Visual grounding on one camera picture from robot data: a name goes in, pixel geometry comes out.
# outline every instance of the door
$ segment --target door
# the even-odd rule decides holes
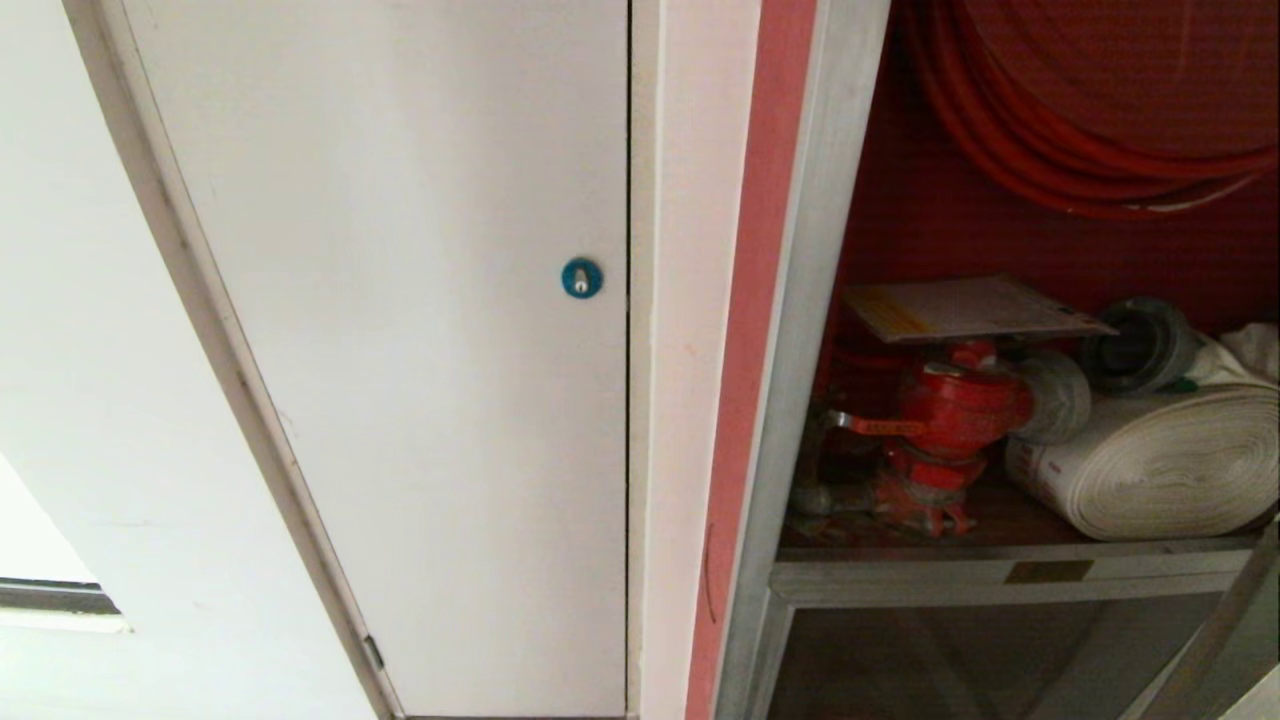
[[[406,711],[621,715],[626,3],[124,8]]]

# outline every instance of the white wall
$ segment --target white wall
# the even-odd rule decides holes
[[[60,4],[0,3],[0,452],[134,628],[0,628],[0,719],[372,717]]]
[[[654,272],[639,693],[645,719],[685,715],[759,14],[756,0],[662,0],[658,8],[655,231],[632,240],[634,247],[653,242]],[[640,208],[634,201],[632,211]]]
[[[0,455],[0,578],[97,582],[4,455]]]
[[[1280,667],[1272,667],[1222,720],[1280,720]]]

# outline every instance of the wall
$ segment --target wall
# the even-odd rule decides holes
[[[951,142],[895,32],[872,105],[844,282],[1007,272],[1084,311],[1133,295],[1178,304],[1204,332],[1275,318],[1276,173],[1183,215],[1076,218],[1015,196]],[[849,313],[842,329],[856,328]]]
[[[759,446],[762,391],[776,325],[780,265],[785,266],[792,172],[814,35],[817,3],[764,3],[733,261],[728,337],[704,527],[687,720],[710,716],[732,585],[744,497]]]
[[[4,455],[0,455],[0,578],[97,582]]]
[[[0,628],[0,719],[372,717],[59,4],[0,4],[0,454],[133,626]]]
[[[684,716],[689,682],[759,3],[662,0],[657,13],[652,95],[643,65],[634,78],[634,118],[641,127],[645,104],[653,102],[657,201],[654,234],[632,236],[637,272],[646,260],[653,272],[652,307],[637,304],[644,295],[634,288],[632,311],[650,313],[654,338],[646,355],[632,357],[632,364],[645,363],[641,373],[649,378],[648,477],[632,475],[632,484],[646,483],[641,667],[632,710],[660,720]],[[636,18],[652,31],[654,18],[644,4]],[[643,177],[646,161],[632,163]],[[634,213],[645,209],[632,202]],[[634,223],[641,231],[646,224]],[[652,250],[644,247],[649,242]]]
[[[1222,720],[1266,717],[1267,712],[1275,712],[1276,706],[1280,706],[1280,667],[1272,667],[1266,678],[1262,678],[1252,691],[1240,698],[1240,702],[1233,705],[1231,710],[1222,715]]]

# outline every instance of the red fire hose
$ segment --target red fire hose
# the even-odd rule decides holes
[[[1231,99],[1226,91],[1239,86],[1235,90],[1238,95],[1252,94],[1247,102],[1242,101],[1248,108],[1256,105],[1254,96],[1268,95],[1274,115],[1274,78],[1267,86],[1240,81],[1242,73],[1254,79],[1258,74],[1275,74],[1274,22],[1270,29],[1249,26],[1248,37],[1234,37],[1219,26],[1228,29],[1245,26],[1233,26],[1219,18],[1215,27],[1220,32],[1197,35],[1190,32],[1188,23],[1192,20],[1187,19],[1194,15],[1185,15],[1180,36],[1166,33],[1170,44],[1183,44],[1167,49],[1170,58],[1188,54],[1192,58],[1207,56],[1207,51],[1185,46],[1201,38],[1202,45],[1212,42],[1233,47],[1231,44],[1238,44],[1239,50],[1233,50],[1235,64],[1196,68],[1196,72],[1188,70],[1185,63],[1169,68],[1170,73],[1180,74],[1169,81],[1169,91],[1151,95],[1151,102],[1160,105],[1162,113],[1152,117],[1152,109],[1130,106],[1132,99],[1114,92],[1116,87],[1135,87],[1124,85],[1132,78],[1115,79],[1130,69],[1123,59],[1116,60],[1124,53],[1124,44],[1119,44],[1121,49],[1117,50],[1115,38],[1123,37],[1124,32],[1134,36],[1148,33],[1149,28],[1134,26],[1117,31],[1107,24],[1106,5],[1010,0],[902,4],[905,40],[925,95],[948,133],[977,165],[1009,190],[1041,205],[1103,219],[1149,219],[1189,210],[1243,187],[1276,167],[1275,119],[1263,117],[1260,120],[1267,110],[1233,115],[1215,109],[1203,96],[1179,99],[1174,92],[1179,87],[1188,91],[1202,88],[1206,83],[1234,82],[1210,100]],[[1274,0],[1251,5],[1270,9],[1274,15]],[[1189,3],[1162,3],[1148,4],[1147,12],[1151,17],[1161,17],[1190,13],[1190,8]],[[1082,20],[1082,15],[1091,12],[1096,17]],[[1270,49],[1258,44],[1270,44]],[[1157,60],[1165,56],[1160,54],[1165,49],[1153,49],[1149,40],[1146,45],[1134,45],[1135,51],[1156,54]],[[1065,54],[1064,47],[1074,54]],[[1100,74],[1097,65],[1101,60],[1089,58],[1092,51],[1119,64],[1111,68],[1110,74]],[[1010,61],[1023,64],[1006,67]],[[1137,61],[1133,65],[1139,69],[1146,67]],[[1220,79],[1215,73],[1225,73],[1225,77]],[[1028,83],[1059,108],[1051,108],[1037,97]],[[1181,105],[1170,105],[1179,101]],[[1158,145],[1164,151],[1134,146],[1133,138],[1143,136],[1130,132],[1133,128],[1124,124],[1125,118],[1148,123],[1153,128],[1151,135],[1158,140],[1151,145]],[[1242,127],[1212,126],[1229,120]],[[1165,127],[1176,123],[1197,127]],[[1211,127],[1201,129],[1206,123]],[[1115,131],[1117,127],[1125,132]],[[1107,137],[1103,132],[1129,137]],[[1170,137],[1183,142],[1185,151],[1170,154],[1169,149],[1175,146],[1167,140]],[[1228,152],[1206,155],[1206,147],[1219,152],[1225,149]]]

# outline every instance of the red stripe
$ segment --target red stripe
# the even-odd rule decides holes
[[[815,0],[760,8],[686,720],[710,716],[719,670],[815,10]]]

